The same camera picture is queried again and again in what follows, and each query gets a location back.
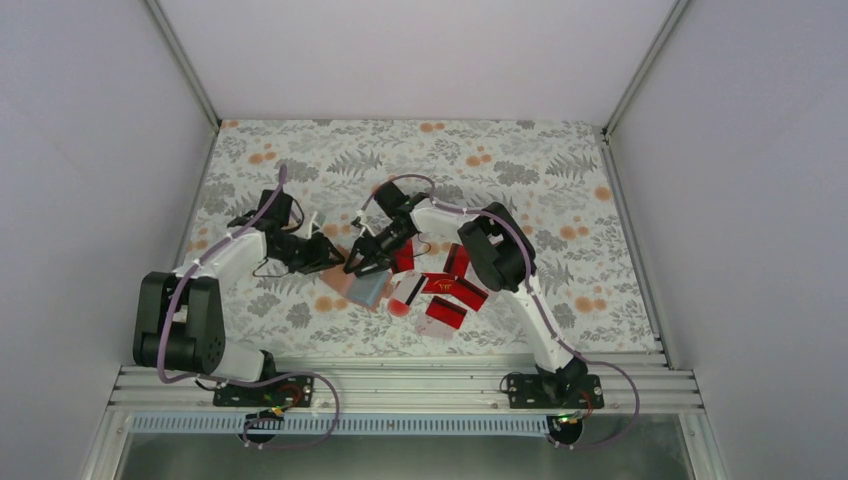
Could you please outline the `tan leather card holder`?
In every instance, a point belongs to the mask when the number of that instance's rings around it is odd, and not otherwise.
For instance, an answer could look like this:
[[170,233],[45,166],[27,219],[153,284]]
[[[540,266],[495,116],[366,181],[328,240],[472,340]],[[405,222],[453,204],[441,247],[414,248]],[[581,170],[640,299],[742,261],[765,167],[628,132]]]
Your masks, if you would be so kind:
[[331,289],[333,295],[321,295],[314,303],[319,312],[329,312],[333,308],[344,309],[349,305],[358,305],[376,311],[380,303],[388,299],[393,291],[391,272],[380,271],[363,277],[347,274],[343,271],[348,251],[336,246],[343,260],[339,265],[321,272],[320,280]]

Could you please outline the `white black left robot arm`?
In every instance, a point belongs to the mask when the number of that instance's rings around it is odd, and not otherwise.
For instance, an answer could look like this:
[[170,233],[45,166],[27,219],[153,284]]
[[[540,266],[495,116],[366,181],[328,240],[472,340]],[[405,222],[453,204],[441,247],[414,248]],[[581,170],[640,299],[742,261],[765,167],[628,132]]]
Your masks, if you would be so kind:
[[260,205],[236,217],[225,236],[199,258],[170,272],[151,272],[140,286],[132,356],[155,368],[235,382],[255,405],[278,391],[272,354],[226,337],[223,297],[269,260],[288,272],[314,274],[341,265],[344,255],[316,219],[294,220],[296,201],[282,189],[263,191]]

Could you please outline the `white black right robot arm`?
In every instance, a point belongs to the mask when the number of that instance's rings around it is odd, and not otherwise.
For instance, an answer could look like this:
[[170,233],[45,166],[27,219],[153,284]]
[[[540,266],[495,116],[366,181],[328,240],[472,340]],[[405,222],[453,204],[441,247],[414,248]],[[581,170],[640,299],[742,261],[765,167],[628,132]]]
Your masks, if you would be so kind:
[[352,225],[359,234],[344,271],[358,277],[388,270],[395,252],[418,234],[461,244],[476,277],[488,290],[500,292],[522,323],[544,399],[565,407],[578,397],[587,362],[554,324],[541,296],[535,250],[504,205],[461,207],[425,192],[407,195],[387,181],[355,213]]

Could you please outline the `white card black stripe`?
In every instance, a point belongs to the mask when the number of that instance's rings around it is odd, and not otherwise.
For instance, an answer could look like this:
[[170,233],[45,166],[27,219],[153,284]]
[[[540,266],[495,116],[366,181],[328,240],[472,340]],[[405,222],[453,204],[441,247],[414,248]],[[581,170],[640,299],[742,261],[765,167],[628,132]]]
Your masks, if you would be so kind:
[[388,312],[396,317],[406,316],[415,298],[426,285],[425,275],[415,271],[407,271],[406,275],[395,285],[387,304]]

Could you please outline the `red VIP card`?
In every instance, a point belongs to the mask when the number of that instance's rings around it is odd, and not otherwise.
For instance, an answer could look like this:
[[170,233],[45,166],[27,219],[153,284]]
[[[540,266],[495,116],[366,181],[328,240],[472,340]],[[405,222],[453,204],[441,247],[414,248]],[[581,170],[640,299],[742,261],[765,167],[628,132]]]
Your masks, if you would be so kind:
[[451,295],[456,285],[457,276],[451,273],[424,273],[425,283],[421,292],[434,295]]

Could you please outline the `red card black stripe upright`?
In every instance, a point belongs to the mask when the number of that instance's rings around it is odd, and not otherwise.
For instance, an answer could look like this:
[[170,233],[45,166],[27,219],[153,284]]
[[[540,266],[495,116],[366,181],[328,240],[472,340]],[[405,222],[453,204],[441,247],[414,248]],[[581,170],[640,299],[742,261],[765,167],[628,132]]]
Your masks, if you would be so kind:
[[446,257],[443,272],[455,275],[459,278],[464,278],[470,264],[470,259],[467,250],[464,246],[453,243]]

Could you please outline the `red card black stripe bottom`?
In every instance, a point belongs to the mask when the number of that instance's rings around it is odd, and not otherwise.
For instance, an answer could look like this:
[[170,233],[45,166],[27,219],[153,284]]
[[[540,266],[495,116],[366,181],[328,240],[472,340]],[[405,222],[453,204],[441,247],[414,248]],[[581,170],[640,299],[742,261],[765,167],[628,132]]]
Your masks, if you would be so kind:
[[426,315],[454,330],[459,330],[465,320],[467,310],[442,297],[435,296],[426,309]]

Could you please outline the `white floral card bottom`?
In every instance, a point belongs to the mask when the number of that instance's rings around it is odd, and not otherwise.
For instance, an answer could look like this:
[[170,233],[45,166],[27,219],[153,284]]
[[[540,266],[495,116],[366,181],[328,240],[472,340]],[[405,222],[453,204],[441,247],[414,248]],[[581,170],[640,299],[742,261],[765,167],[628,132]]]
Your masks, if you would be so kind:
[[456,329],[428,316],[426,313],[422,313],[416,319],[415,332],[422,337],[447,341],[453,339]]

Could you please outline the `red card black stripe right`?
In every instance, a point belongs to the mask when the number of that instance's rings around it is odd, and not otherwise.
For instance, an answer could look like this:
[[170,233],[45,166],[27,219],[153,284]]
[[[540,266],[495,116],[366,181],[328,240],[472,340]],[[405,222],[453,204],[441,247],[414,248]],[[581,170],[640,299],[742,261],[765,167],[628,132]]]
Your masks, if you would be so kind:
[[489,297],[489,294],[485,290],[464,278],[456,278],[453,281],[451,294],[475,312],[480,311]]

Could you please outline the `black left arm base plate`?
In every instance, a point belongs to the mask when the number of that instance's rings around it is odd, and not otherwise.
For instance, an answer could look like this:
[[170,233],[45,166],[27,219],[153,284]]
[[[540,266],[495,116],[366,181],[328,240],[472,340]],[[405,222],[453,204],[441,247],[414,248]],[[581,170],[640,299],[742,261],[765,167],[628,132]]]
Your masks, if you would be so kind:
[[314,378],[297,375],[264,387],[227,385],[213,396],[216,407],[290,408],[309,407]]

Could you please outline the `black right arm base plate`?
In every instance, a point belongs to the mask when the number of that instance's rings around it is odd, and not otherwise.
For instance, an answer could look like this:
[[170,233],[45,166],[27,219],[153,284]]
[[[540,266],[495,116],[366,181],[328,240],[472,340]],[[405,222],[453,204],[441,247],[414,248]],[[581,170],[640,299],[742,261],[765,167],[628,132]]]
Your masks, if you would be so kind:
[[570,386],[562,386],[541,374],[511,372],[499,390],[512,409],[603,409],[605,400],[597,375],[585,375]]

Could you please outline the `aluminium front rail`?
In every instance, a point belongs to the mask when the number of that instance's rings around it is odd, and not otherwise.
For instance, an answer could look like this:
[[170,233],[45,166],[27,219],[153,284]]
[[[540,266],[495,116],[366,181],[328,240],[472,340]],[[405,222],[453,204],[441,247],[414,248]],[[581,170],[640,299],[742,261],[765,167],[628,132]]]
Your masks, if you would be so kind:
[[[514,358],[400,358],[316,361],[307,370],[320,374],[313,385],[310,411],[329,413],[341,401],[345,413],[485,414],[509,409],[506,375],[527,370]],[[639,357],[619,370],[599,366],[604,397],[597,413],[683,413],[703,409],[695,376],[668,369],[658,357]],[[154,370],[120,369],[108,400],[114,410],[209,410],[213,395],[190,380],[163,384]]]

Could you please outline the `aluminium corner post left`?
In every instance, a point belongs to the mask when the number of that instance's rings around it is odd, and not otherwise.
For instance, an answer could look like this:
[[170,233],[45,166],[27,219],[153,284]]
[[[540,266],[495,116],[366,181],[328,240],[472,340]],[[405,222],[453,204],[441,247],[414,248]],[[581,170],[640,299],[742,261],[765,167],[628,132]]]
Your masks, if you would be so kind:
[[218,132],[221,124],[220,116],[215,111],[202,81],[197,74],[196,69],[192,65],[192,62],[181,41],[179,40],[177,32],[169,20],[161,2],[158,0],[144,0],[143,3],[151,14],[161,37],[170,51],[171,56],[175,60],[181,74],[187,82],[197,105],[213,130]]

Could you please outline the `aluminium corner post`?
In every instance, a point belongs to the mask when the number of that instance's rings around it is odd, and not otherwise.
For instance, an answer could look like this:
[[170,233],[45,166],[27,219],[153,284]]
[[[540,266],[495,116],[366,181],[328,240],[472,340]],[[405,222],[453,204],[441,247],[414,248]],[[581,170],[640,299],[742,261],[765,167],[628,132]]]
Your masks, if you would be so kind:
[[675,33],[680,21],[689,9],[690,4],[690,0],[676,0],[673,2],[670,10],[661,23],[660,28],[651,41],[648,50],[640,60],[634,74],[610,114],[609,119],[601,129],[602,136],[605,140],[609,141],[612,138],[612,135],[629,110],[630,105],[635,100],[635,97],[647,80],[647,77],[651,73],[656,61],[659,59],[665,49],[665,46]]
[[218,132],[221,124],[220,116],[215,111],[202,81],[197,74],[196,69],[192,65],[192,62],[181,41],[179,40],[177,32],[169,20],[161,2],[158,0],[144,0],[143,3],[151,14],[161,37],[170,51],[171,56],[175,60],[181,74],[187,82],[197,105],[213,130]]

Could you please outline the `aluminium corner post right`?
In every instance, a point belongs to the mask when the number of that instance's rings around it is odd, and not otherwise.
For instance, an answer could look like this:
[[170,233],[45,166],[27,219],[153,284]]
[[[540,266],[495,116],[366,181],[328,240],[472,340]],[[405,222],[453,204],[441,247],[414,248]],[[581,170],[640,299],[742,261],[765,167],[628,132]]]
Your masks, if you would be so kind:
[[648,50],[640,60],[634,74],[610,114],[609,119],[601,129],[602,136],[605,140],[609,141],[612,138],[612,135],[629,110],[630,105],[635,100],[635,97],[647,80],[647,77],[651,73],[656,61],[659,59],[665,49],[665,46],[675,33],[680,21],[689,9],[690,4],[690,0],[676,0],[673,2],[670,10],[661,23],[660,28],[651,41]]

